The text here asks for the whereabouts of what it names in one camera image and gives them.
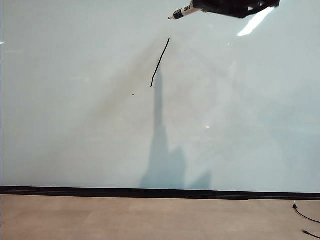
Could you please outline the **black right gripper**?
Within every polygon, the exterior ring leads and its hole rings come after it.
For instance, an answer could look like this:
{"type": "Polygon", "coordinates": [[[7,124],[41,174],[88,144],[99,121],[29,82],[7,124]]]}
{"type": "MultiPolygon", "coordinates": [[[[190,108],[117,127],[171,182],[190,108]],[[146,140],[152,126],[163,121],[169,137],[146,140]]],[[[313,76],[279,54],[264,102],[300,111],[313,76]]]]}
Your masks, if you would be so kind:
{"type": "MultiPolygon", "coordinates": [[[[279,0],[226,0],[221,15],[244,19],[267,8],[277,8],[279,0]]],[[[192,0],[191,5],[204,13],[215,13],[221,6],[220,0],[192,0]]]]}

